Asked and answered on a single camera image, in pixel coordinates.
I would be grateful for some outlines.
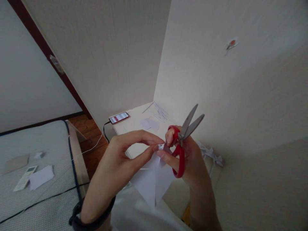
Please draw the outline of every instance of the wooden door frame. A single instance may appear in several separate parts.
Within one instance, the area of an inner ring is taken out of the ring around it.
[[[77,101],[83,112],[87,115],[89,119],[92,119],[92,116],[90,115],[87,107],[79,97],[77,91],[75,90],[74,86],[72,85],[71,81],[67,77],[66,74],[61,74],[58,72],[57,68],[53,65],[53,63],[50,61],[49,57],[50,55],[55,56],[53,52],[51,51],[50,47],[48,46],[47,42],[45,41],[44,37],[42,36],[41,32],[39,31],[38,27],[36,26],[35,22],[31,18],[29,12],[27,11],[26,7],[22,3],[21,0],[7,0],[9,4],[12,6],[24,26],[29,31],[30,35],[33,37],[39,48],[42,50],[44,55],[46,56],[49,63],[52,65],[54,70],[57,72],[67,89],[70,91],[74,99]]]

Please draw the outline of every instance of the black watch strap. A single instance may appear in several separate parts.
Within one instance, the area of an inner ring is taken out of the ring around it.
[[[81,212],[82,204],[84,201],[84,198],[83,198],[81,201],[79,201],[75,205],[73,209],[73,214],[69,220],[70,226],[72,226],[75,231],[95,231],[97,230],[99,227],[101,227],[101,225],[105,222],[105,220],[111,213],[112,207],[116,200],[115,198],[116,197],[112,198],[111,203],[106,209],[106,211],[96,221],[92,222],[91,224],[84,224],[81,222],[79,217],[77,217],[77,214]]]

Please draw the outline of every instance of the air conditioner remote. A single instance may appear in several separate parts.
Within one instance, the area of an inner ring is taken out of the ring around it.
[[[15,186],[13,192],[23,190],[27,186],[30,175],[35,172],[37,167],[38,167],[37,165],[32,166],[26,170],[26,172],[23,174],[23,176],[21,177],[21,179],[18,181],[17,185]]]

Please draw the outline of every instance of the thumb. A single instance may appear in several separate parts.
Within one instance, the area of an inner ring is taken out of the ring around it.
[[[166,152],[164,150],[158,150],[156,152],[156,155],[158,155],[163,161],[165,161],[175,171],[179,170],[180,160],[178,158],[170,155],[168,152]]]
[[[158,145],[151,145],[139,156],[131,160],[135,172],[139,171],[152,158],[153,153],[158,150]]]

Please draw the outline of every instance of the black cable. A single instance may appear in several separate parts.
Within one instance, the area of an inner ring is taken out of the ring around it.
[[[56,197],[56,196],[60,196],[60,195],[63,194],[63,193],[66,193],[66,192],[71,191],[71,190],[73,190],[73,189],[75,189],[75,188],[77,188],[77,187],[81,187],[81,186],[84,186],[84,185],[89,184],[89,183],[90,183],[90,182],[85,183],[85,184],[77,185],[77,186],[75,186],[75,187],[72,187],[72,188],[70,188],[70,189],[64,191],[64,192],[58,193],[58,194],[53,195],[53,196],[51,196],[51,197],[48,197],[48,198],[46,198],[46,199],[44,199],[44,200],[41,200],[41,201],[39,201],[39,202],[36,202],[36,203],[34,203],[33,205],[30,205],[29,207],[27,207],[26,209],[21,210],[20,212],[14,214],[14,215],[12,215],[12,216],[10,216],[9,218],[2,220],[2,221],[0,222],[0,225],[1,225],[2,223],[6,222],[7,220],[9,220],[9,219],[11,219],[11,218],[17,216],[18,214],[22,213],[23,211],[26,211],[26,210],[32,208],[33,206],[35,206],[35,205],[37,205],[37,204],[43,202],[43,201],[46,201],[46,200],[48,200],[48,199],[50,199],[50,198],[53,198],[53,197]]]
[[[111,122],[108,121],[108,122],[105,123],[104,126],[103,126],[103,133],[104,133],[104,136],[105,136],[105,138],[106,138],[106,140],[107,140],[108,143],[109,143],[109,140],[108,140],[108,138],[107,138],[107,136],[106,136],[106,133],[105,133],[105,125],[106,125],[106,124],[109,124],[109,123],[111,123]]]

